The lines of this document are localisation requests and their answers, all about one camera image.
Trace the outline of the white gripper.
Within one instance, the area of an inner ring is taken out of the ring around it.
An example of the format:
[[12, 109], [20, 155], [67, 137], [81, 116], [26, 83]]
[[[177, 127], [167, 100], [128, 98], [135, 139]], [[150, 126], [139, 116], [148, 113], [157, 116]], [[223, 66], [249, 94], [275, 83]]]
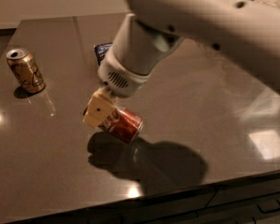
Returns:
[[142, 76], [125, 68], [109, 49], [98, 68], [98, 77], [107, 87], [99, 88], [86, 107], [83, 121], [95, 128], [116, 109], [116, 98], [133, 96], [147, 83], [149, 75]]

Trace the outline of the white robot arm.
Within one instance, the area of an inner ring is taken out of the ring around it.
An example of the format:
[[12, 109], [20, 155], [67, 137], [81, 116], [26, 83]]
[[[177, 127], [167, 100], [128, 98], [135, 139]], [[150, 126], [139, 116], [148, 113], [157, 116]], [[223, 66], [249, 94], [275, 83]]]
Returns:
[[134, 95], [185, 38], [222, 52], [280, 93], [280, 8], [250, 0], [126, 1], [131, 11], [98, 68], [102, 86], [86, 109], [90, 126], [115, 110], [116, 98]]

